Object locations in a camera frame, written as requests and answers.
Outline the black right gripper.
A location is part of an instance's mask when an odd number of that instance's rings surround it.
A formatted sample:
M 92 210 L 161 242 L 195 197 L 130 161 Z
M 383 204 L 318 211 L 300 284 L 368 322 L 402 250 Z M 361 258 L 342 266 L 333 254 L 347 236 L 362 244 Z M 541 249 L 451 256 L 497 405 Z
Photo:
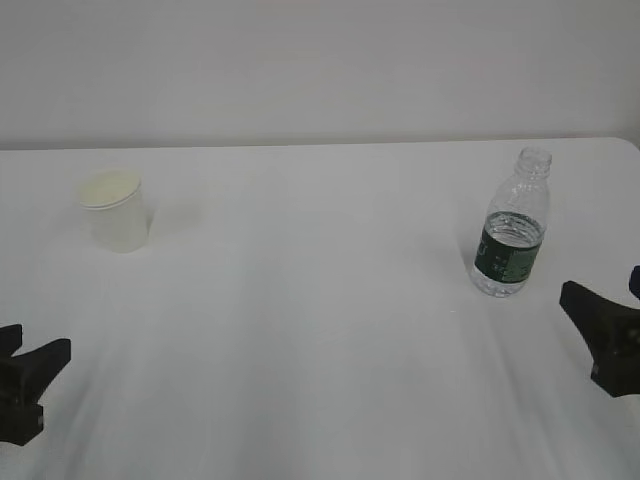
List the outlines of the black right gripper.
M 640 299 L 640 266 L 629 278 Z M 574 281 L 562 285 L 560 306 L 593 359 L 591 380 L 613 398 L 639 395 L 639 310 L 608 300 Z

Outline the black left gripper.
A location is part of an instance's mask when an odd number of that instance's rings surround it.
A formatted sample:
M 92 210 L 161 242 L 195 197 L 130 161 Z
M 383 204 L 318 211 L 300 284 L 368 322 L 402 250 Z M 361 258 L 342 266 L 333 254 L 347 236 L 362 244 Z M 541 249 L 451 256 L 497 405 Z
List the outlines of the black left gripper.
M 23 344 L 20 324 L 0 328 L 1 442 L 25 446 L 44 429 L 39 400 L 71 360 L 71 340 L 57 339 L 15 354 Z

